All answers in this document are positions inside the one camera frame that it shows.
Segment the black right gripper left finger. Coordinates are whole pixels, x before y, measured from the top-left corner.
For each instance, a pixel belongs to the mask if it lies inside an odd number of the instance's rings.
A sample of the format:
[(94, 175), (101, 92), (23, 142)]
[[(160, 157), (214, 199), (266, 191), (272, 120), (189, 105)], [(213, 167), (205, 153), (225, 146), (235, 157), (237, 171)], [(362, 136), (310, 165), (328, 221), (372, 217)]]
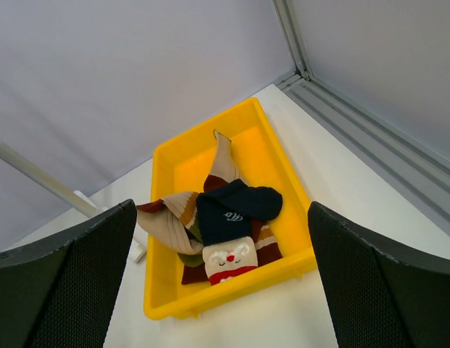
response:
[(0, 347), (102, 347), (136, 216), (128, 199), (0, 252)]

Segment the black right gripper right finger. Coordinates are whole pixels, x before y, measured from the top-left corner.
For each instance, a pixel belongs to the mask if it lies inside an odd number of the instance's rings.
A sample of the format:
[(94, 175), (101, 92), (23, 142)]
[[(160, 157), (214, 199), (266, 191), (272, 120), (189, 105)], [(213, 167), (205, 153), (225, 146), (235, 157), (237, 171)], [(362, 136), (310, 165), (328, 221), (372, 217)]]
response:
[(450, 260), (318, 202), (308, 229), (339, 347), (450, 347)]

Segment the navy santa sock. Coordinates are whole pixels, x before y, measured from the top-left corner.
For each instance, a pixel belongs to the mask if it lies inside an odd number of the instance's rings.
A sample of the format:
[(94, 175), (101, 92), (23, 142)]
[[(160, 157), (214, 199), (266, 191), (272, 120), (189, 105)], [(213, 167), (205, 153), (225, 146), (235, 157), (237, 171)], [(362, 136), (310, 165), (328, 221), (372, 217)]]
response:
[(240, 179), (198, 196), (202, 259), (212, 286), (259, 267), (255, 224), (277, 218), (282, 203), (273, 188), (251, 187)]

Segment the beige maroon striped sock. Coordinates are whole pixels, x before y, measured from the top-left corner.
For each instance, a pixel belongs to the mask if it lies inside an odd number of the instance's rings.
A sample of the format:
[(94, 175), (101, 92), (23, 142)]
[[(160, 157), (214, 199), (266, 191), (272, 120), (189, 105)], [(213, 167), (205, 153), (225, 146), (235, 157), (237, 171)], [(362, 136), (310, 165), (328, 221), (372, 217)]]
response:
[(182, 284), (216, 285), (282, 259), (269, 227), (283, 205), (273, 188), (252, 187), (232, 159), (232, 142), (214, 131), (216, 154), (200, 193), (193, 193), (181, 222), (191, 241), (203, 250), (179, 256), (184, 263)]

